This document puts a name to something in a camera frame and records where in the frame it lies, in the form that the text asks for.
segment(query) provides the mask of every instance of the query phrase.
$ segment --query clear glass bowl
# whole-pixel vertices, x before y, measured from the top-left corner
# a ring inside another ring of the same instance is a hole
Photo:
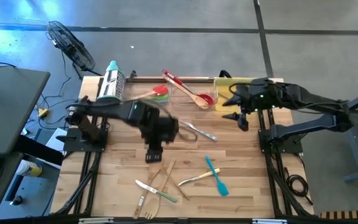
[[[185,83],[197,94],[206,94],[213,99],[213,104],[208,105],[206,109],[199,107],[186,93],[182,92],[174,85],[169,84],[170,96],[169,101],[174,110],[179,111],[206,111],[214,108],[218,102],[218,91],[216,82],[213,83]]]

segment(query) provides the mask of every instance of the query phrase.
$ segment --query concrete floor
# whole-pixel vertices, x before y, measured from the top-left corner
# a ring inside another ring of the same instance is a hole
[[[0,0],[0,25],[41,26],[58,20],[66,26],[87,28],[258,29],[253,0],[98,0],[95,3],[94,0]],[[358,0],[259,0],[259,3],[265,29],[358,30]],[[188,76],[217,76],[221,69],[235,77],[267,75],[260,35],[255,33],[74,34],[85,44],[96,62],[95,70],[100,73],[110,60],[117,60],[126,74],[137,70],[139,75],[158,75],[161,69],[167,68],[177,75]],[[358,35],[357,32],[349,34],[267,34],[274,77],[282,77],[286,82],[297,83],[312,93],[330,98],[355,98],[358,95]],[[56,95],[66,79],[60,51],[46,38],[45,31],[0,30],[0,61],[49,71],[52,76],[44,90],[45,96]],[[63,89],[62,98],[48,99],[50,105],[75,99],[80,89],[81,81],[71,62],[67,58],[66,61],[67,75],[72,79]],[[54,106],[47,121],[51,123],[62,117],[69,103]],[[295,123],[311,118],[309,114],[293,113]],[[63,123],[45,126],[54,128]],[[35,125],[30,131],[38,128]],[[342,180],[343,175],[357,170],[342,134],[311,133],[302,143],[315,212],[358,210],[358,181],[345,184]],[[39,214],[38,211],[16,215]]]

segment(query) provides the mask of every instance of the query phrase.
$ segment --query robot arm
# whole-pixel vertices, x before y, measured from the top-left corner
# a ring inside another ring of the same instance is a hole
[[[76,125],[82,132],[83,140],[91,144],[102,141],[102,131],[91,124],[87,116],[120,119],[129,126],[139,128],[142,138],[149,145],[146,162],[158,162],[162,159],[162,142],[175,140],[179,125],[176,118],[160,116],[160,110],[144,101],[120,102],[116,98],[100,98],[90,101],[82,98],[77,104],[69,107],[67,123]]]
[[[257,78],[251,83],[236,83],[235,86],[237,90],[234,96],[223,106],[239,105],[241,114],[229,114],[224,117],[236,119],[243,131],[248,128],[246,114],[275,107],[291,110],[308,108],[323,113],[323,116],[292,126],[273,125],[270,140],[285,139],[289,136],[322,129],[344,132],[352,127],[346,102],[311,94],[299,85],[275,83],[268,78]]]

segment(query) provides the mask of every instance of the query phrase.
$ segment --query fan grille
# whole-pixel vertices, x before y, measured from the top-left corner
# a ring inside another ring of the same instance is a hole
[[[68,58],[82,70],[92,70],[94,60],[90,53],[63,24],[58,21],[51,21],[47,26],[49,36],[55,42],[55,46],[63,51]]]

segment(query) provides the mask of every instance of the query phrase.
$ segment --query blue spatula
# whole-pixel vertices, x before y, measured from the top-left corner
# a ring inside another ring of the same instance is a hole
[[[228,194],[229,194],[229,191],[227,190],[226,185],[224,185],[224,183],[221,182],[221,180],[219,180],[219,177],[218,177],[218,175],[217,175],[216,172],[215,172],[214,166],[212,166],[211,160],[209,159],[208,156],[205,156],[205,159],[206,159],[206,162],[207,162],[208,165],[209,165],[209,168],[212,170],[212,173],[214,174],[214,176],[215,176],[215,178],[216,178],[216,181],[218,182],[218,191],[219,191],[219,193],[220,193],[222,196],[228,195]]]

